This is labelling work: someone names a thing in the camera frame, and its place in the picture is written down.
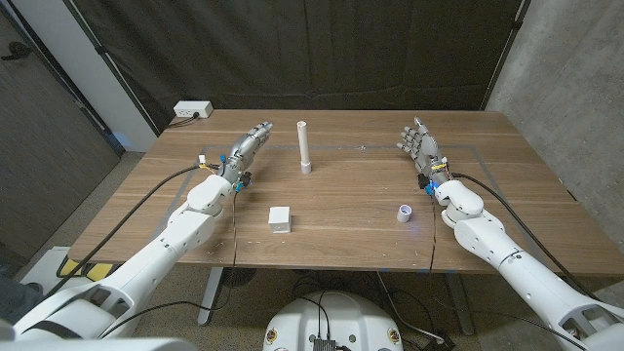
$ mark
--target white cube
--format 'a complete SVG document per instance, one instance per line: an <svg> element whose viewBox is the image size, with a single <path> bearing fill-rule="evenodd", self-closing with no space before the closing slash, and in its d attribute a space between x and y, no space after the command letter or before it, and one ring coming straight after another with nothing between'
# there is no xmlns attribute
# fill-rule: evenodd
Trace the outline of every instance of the white cube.
<svg viewBox="0 0 624 351"><path fill-rule="evenodd" d="M291 232L291 208L275 207L269 212L269 226L274 234Z"/></svg>

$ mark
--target table leg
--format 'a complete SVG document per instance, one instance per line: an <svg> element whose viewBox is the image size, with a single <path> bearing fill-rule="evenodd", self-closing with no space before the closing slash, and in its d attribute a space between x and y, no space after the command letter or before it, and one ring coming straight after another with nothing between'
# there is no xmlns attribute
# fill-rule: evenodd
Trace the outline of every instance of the table leg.
<svg viewBox="0 0 624 351"><path fill-rule="evenodd" d="M453 306L456 308L457 320L459 321L459 328L464 335L474 335L475 326L472 323L472 317L468 312L468 298L466 297L466 291L461 283L461 277L459 274L447 273L445 274L447 280L447 288L450 293L450 299Z"/></svg>
<svg viewBox="0 0 624 351"><path fill-rule="evenodd" d="M221 287L221 275L223 274L223 267L211 268L211 275L208 277L208 283L206 284L206 291L204 292L204 298L202 299L202 306L215 308L216 301L218 300L218 293ZM205 326L211 322L213 317L212 311L199 310L199 316L197 317L197 323L200 326Z"/></svg>

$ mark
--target concrete wall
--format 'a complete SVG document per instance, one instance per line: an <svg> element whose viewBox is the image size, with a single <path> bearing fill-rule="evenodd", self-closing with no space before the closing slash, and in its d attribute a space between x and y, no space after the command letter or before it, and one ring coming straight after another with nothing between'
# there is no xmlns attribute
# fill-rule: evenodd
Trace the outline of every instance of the concrete wall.
<svg viewBox="0 0 624 351"><path fill-rule="evenodd" d="M624 1L533 0L487 110L624 253Z"/></svg>
<svg viewBox="0 0 624 351"><path fill-rule="evenodd" d="M62 0L13 2L124 148L147 151L156 135Z"/></svg>

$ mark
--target white wall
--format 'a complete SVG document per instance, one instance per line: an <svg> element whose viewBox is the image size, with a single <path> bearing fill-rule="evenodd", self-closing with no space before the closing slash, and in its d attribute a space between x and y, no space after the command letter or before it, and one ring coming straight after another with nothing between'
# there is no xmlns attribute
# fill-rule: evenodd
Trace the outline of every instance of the white wall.
<svg viewBox="0 0 624 351"><path fill-rule="evenodd" d="M13 2L124 148L147 151L156 135L63 2Z"/></svg>

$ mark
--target gray wall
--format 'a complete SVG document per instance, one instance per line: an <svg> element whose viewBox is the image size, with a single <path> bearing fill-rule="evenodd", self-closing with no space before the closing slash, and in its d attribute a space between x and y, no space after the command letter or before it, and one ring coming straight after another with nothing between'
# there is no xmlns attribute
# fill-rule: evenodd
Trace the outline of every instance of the gray wall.
<svg viewBox="0 0 624 351"><path fill-rule="evenodd" d="M507 115L624 253L624 1L533 0L487 110Z"/></svg>

